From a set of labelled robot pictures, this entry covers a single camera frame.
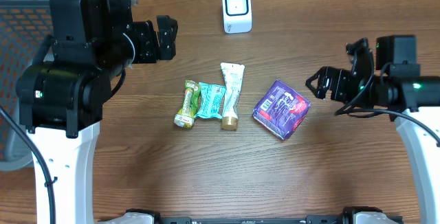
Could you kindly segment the purple pad package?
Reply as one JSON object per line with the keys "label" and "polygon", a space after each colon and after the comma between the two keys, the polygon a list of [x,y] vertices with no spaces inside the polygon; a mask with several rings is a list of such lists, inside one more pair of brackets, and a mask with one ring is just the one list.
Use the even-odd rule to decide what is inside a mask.
{"label": "purple pad package", "polygon": [[276,80],[253,109],[253,118],[281,140],[292,136],[311,106],[308,99]]}

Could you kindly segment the white tube gold cap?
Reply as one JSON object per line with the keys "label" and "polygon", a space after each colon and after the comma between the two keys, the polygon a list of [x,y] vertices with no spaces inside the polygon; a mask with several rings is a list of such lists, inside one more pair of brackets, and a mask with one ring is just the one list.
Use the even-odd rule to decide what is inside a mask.
{"label": "white tube gold cap", "polygon": [[221,128],[234,131],[238,126],[237,105],[241,93],[245,66],[234,63],[221,63],[221,70],[226,86]]}

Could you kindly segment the green yellow snack bar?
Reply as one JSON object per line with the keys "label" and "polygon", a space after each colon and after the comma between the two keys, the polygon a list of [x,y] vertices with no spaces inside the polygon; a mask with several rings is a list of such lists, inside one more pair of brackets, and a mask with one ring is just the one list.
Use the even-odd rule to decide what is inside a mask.
{"label": "green yellow snack bar", "polygon": [[184,101],[175,115],[174,123],[182,128],[192,128],[199,108],[201,86],[193,80],[187,80],[184,88]]}

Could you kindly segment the teal snack wrapper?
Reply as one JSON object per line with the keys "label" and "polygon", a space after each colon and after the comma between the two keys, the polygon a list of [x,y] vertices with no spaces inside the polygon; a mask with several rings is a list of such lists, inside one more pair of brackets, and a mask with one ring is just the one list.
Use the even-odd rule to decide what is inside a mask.
{"label": "teal snack wrapper", "polygon": [[200,82],[199,85],[201,87],[201,105],[195,117],[202,119],[221,119],[222,115],[219,113],[219,109],[226,93],[226,87],[204,82]]}

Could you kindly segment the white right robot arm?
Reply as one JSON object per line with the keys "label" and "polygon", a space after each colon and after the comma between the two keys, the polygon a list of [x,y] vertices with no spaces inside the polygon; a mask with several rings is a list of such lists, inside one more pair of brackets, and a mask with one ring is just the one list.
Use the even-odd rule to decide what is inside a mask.
{"label": "white right robot arm", "polygon": [[343,103],[336,115],[387,114],[401,137],[417,191],[421,223],[439,222],[439,77],[422,76],[414,35],[367,38],[346,45],[350,70],[321,67],[305,82],[320,99]]}

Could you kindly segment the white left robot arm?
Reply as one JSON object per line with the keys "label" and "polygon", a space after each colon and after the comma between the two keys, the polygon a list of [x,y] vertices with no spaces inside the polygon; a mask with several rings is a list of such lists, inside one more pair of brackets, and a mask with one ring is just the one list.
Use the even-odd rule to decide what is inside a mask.
{"label": "white left robot arm", "polygon": [[134,21],[137,0],[49,0],[53,32],[16,85],[35,163],[39,223],[92,223],[93,160],[104,103],[135,63],[170,60],[178,24]]}

